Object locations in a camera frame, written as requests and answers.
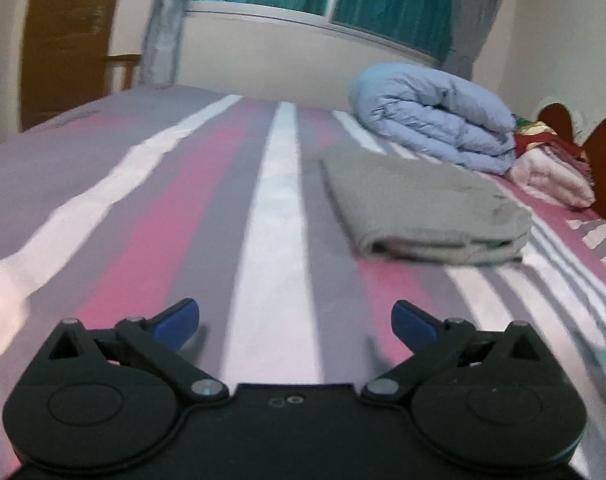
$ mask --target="folded gray cloth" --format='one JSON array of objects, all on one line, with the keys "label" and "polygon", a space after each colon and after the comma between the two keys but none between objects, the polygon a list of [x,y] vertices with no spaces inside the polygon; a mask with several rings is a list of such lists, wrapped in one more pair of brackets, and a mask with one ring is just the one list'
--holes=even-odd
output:
[{"label": "folded gray cloth", "polygon": [[321,154],[327,186],[362,254],[445,264],[519,256],[532,218],[491,180],[448,164],[337,144]]}]

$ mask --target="window sill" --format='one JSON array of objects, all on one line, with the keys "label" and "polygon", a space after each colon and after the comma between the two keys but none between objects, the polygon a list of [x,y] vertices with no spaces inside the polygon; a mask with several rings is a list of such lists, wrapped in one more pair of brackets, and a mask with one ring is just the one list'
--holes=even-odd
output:
[{"label": "window sill", "polygon": [[191,0],[187,6],[187,17],[190,14],[206,13],[218,14],[221,17],[236,20],[256,20],[262,22],[283,23],[286,25],[304,25],[314,27],[320,32],[331,36],[344,38],[349,36],[351,40],[359,41],[369,45],[375,44],[395,53],[402,54],[410,62],[416,62],[424,66],[435,68],[438,63],[432,56],[424,54],[407,45],[397,43],[376,36],[364,30],[346,27],[337,23],[327,21],[326,16],[317,16],[297,10],[280,9],[253,4],[237,4],[234,2],[199,1]]}]

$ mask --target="striped pillow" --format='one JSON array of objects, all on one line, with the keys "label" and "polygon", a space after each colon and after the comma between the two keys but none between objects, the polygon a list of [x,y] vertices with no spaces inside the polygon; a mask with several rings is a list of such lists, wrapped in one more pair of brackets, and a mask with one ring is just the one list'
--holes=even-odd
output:
[{"label": "striped pillow", "polygon": [[606,266],[606,220],[568,220],[568,225],[582,238],[584,243],[592,249],[597,258]]}]

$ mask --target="bed sheet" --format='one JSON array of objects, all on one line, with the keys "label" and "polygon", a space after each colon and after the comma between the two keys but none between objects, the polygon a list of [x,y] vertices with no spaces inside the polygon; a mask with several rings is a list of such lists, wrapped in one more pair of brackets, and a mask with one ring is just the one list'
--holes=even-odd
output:
[{"label": "bed sheet", "polygon": [[573,465],[606,480],[606,269],[567,224],[590,213],[497,178],[534,212],[522,264],[357,258],[318,168],[335,142],[422,156],[344,112],[180,86],[121,92],[0,146],[0,477],[17,465],[4,400],[59,320],[105,328],[192,297],[201,328],[181,354],[232,386],[362,385],[410,356],[389,326],[399,299],[485,330],[528,320],[588,407]]}]

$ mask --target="folded pink blanket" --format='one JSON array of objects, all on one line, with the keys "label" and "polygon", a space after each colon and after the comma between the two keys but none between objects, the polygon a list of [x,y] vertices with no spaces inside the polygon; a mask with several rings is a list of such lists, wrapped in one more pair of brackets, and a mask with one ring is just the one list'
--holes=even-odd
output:
[{"label": "folded pink blanket", "polygon": [[523,153],[507,176],[526,193],[555,205],[586,208],[594,203],[589,180],[546,146]]}]

